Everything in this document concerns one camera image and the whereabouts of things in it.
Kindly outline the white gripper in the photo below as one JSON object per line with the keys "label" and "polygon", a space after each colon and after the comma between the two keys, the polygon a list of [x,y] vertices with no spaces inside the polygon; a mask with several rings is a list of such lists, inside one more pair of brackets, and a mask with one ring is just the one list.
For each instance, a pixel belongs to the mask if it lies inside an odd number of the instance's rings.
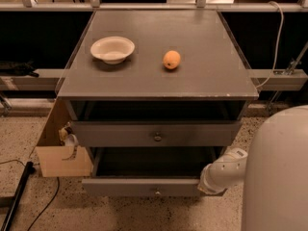
{"label": "white gripper", "polygon": [[224,191],[223,187],[217,185],[211,176],[212,164],[202,169],[197,188],[208,195],[216,195]]}

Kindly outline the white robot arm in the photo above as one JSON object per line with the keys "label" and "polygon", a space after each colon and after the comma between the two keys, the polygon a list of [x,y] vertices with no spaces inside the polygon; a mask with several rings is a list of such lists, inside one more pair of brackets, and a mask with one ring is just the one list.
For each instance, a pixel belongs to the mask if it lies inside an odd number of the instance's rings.
{"label": "white robot arm", "polygon": [[269,117],[248,151],[234,148],[201,171],[207,194],[244,184],[241,231],[308,231],[308,106]]}

